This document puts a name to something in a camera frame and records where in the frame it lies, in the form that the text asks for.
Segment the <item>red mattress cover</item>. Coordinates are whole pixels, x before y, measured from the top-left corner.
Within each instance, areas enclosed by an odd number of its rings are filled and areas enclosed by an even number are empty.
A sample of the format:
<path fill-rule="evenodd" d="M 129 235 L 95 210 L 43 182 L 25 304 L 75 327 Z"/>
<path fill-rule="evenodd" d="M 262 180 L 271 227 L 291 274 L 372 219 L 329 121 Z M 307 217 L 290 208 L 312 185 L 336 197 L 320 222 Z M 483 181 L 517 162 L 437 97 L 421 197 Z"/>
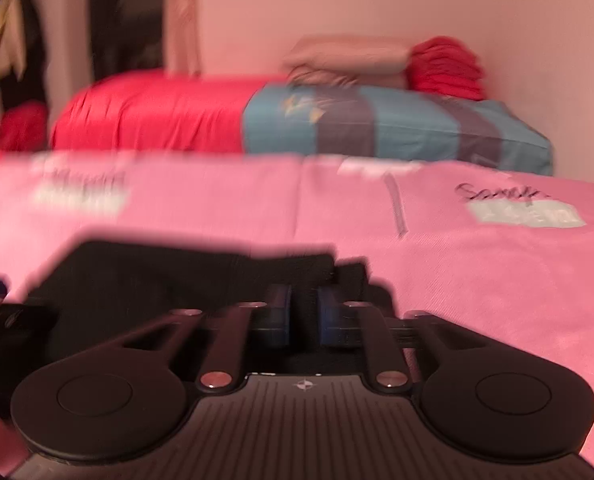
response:
<path fill-rule="evenodd" d="M 249 101 L 283 76 L 169 76 L 134 70 L 77 93 L 54 122 L 56 151 L 240 154 Z"/>

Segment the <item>pink printed bedsheet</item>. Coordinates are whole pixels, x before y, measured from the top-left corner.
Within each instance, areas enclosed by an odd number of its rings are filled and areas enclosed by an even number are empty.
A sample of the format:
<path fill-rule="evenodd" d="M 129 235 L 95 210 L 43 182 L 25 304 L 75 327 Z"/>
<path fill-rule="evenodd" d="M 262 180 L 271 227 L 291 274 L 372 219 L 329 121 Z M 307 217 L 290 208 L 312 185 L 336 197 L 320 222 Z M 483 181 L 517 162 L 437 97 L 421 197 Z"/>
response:
<path fill-rule="evenodd" d="M 13 295 L 102 234 L 363 257 L 398 313 L 445 316 L 594 390 L 594 183 L 464 162 L 0 155 L 0 275 Z M 594 464 L 594 426 L 583 454 Z"/>

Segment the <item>black pants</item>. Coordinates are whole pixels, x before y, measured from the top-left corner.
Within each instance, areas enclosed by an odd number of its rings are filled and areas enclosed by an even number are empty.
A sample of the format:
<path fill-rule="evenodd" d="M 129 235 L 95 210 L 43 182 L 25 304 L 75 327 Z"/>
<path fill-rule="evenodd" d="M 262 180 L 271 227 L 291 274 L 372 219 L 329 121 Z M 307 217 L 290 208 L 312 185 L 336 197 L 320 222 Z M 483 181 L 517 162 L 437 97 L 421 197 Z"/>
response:
<path fill-rule="evenodd" d="M 35 304 L 21 348 L 39 367 L 100 344 L 173 309 L 218 315 L 261 301 L 274 285 L 291 289 L 287 344 L 248 342 L 257 372 L 310 374 L 352 370 L 352 350 L 318 343 L 318 289 L 368 301 L 394 315 L 390 291 L 370 280 L 362 260 L 329 254 L 251 258 L 227 252 L 88 240 L 62 257 L 29 292 Z"/>

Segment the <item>folded beige blanket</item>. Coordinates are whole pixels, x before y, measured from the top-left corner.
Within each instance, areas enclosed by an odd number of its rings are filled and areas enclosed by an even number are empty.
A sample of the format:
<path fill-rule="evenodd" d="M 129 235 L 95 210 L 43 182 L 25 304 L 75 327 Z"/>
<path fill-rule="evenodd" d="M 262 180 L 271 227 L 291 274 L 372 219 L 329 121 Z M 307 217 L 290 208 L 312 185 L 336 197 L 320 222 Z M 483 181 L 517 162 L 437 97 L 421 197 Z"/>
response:
<path fill-rule="evenodd" d="M 296 86 L 404 89 L 410 51 L 398 38 L 306 36 L 284 56 L 283 66 Z"/>

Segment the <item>red cloth pile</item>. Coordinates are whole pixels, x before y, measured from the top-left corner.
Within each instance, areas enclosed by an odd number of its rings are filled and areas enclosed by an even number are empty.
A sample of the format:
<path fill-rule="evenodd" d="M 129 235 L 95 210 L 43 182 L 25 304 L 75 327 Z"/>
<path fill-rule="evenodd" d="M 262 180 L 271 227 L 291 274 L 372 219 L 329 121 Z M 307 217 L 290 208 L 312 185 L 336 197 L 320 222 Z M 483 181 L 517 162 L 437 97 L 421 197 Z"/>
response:
<path fill-rule="evenodd" d="M 0 121 L 0 151 L 36 152 L 47 144 L 47 106 L 29 101 L 8 110 Z"/>

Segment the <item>folded red blanket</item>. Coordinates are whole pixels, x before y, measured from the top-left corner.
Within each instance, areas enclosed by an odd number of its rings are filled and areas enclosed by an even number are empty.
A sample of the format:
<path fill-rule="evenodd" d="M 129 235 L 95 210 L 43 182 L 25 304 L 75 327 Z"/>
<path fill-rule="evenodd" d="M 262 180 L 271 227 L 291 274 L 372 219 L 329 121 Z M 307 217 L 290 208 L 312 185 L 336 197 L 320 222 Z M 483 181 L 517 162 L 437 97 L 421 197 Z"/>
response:
<path fill-rule="evenodd" d="M 416 44 L 406 66 L 411 90 L 457 99 L 487 99 L 483 77 L 478 56 L 461 41 L 446 36 Z"/>

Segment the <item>dark window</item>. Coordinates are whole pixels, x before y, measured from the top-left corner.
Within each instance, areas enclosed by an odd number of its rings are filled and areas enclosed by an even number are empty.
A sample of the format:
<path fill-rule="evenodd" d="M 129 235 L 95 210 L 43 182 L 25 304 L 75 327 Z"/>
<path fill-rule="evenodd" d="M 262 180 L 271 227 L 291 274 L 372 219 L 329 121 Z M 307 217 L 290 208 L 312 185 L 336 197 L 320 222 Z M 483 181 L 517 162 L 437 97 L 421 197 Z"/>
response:
<path fill-rule="evenodd" d="M 93 79 L 158 70 L 163 0 L 88 0 Z"/>

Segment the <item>pink curtain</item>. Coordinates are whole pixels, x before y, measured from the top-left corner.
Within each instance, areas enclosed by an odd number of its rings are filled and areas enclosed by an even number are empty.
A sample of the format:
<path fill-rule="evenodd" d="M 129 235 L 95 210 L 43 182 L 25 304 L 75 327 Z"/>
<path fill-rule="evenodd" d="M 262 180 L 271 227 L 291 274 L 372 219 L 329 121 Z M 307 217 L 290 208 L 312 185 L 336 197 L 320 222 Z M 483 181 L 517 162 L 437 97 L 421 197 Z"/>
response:
<path fill-rule="evenodd" d="M 163 0 L 163 63 L 169 74 L 201 72 L 197 0 Z"/>

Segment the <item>hanging clothes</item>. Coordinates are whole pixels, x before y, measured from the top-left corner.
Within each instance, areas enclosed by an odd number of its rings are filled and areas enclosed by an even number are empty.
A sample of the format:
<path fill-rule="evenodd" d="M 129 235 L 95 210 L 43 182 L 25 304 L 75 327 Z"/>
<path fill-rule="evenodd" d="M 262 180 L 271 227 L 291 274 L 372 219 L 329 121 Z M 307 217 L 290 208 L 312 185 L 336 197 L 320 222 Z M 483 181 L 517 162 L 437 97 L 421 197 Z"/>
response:
<path fill-rule="evenodd" d="M 0 0 L 0 121 L 27 103 L 47 106 L 47 48 L 35 0 Z"/>

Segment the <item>teal grey striped pillow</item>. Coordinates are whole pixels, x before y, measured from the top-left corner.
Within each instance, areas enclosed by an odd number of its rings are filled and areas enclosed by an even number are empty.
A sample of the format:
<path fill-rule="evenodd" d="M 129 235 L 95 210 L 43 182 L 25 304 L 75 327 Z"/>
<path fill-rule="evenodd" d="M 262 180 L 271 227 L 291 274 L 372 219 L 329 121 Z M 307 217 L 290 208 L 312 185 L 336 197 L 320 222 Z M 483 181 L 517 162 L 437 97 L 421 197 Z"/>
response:
<path fill-rule="evenodd" d="M 460 160 L 483 167 L 554 171 L 550 140 L 505 104 L 408 90 L 268 84 L 242 113 L 249 154 L 332 154 Z"/>

